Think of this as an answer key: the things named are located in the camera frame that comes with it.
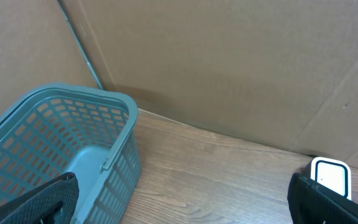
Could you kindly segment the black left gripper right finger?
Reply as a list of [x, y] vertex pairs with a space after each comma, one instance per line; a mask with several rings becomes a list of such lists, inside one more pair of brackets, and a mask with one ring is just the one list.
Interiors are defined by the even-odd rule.
[[294, 224], [358, 224], [358, 204], [294, 173], [288, 186], [288, 207]]

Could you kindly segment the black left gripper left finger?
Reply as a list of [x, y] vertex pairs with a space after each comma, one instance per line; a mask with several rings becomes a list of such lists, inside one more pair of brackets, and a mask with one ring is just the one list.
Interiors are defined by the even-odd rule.
[[66, 172], [0, 206], [0, 224], [70, 223], [79, 192], [75, 174]]

